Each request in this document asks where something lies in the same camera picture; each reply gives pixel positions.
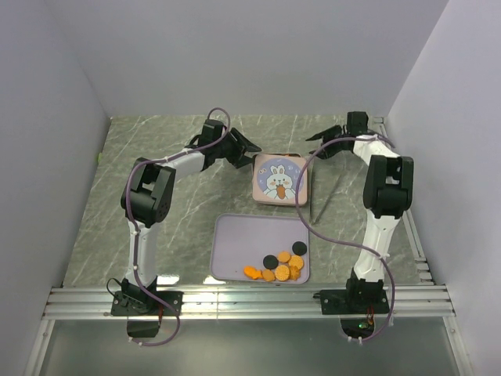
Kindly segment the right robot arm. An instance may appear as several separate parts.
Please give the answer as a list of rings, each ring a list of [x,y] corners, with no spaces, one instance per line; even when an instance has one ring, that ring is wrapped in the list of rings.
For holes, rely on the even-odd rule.
[[[344,290],[322,290],[324,314],[389,313],[384,291],[391,238],[413,201],[414,160],[390,148],[383,136],[369,130],[369,116],[351,111],[345,125],[335,125],[310,137],[322,141],[321,151],[311,154],[326,160],[341,151],[351,151],[367,166],[362,202],[367,212],[366,231],[360,255]]]

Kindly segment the metal tongs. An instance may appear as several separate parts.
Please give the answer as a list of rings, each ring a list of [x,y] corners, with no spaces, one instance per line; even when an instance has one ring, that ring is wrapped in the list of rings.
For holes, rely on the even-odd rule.
[[[323,203],[323,206],[319,209],[319,212],[316,214],[315,217],[311,217],[310,218],[310,224],[311,225],[315,225],[322,217],[323,213],[325,212],[328,204],[330,203],[330,201],[332,200],[332,197],[334,196],[334,194],[336,193],[336,190],[337,190],[337,187],[339,186],[340,184],[340,180],[341,180],[341,175],[339,175],[331,189],[331,191],[329,192],[328,196],[326,197],[325,199],[325,202]]]

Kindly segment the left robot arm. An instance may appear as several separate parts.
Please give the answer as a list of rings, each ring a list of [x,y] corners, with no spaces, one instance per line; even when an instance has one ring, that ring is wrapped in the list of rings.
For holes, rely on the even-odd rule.
[[[130,249],[127,272],[114,292],[113,316],[143,316],[159,313],[166,305],[171,315],[179,312],[181,297],[157,290],[156,252],[160,224],[166,219],[175,183],[198,174],[218,159],[234,168],[253,163],[248,153],[261,148],[240,131],[215,119],[206,119],[201,133],[170,157],[136,160],[121,197],[128,220]]]

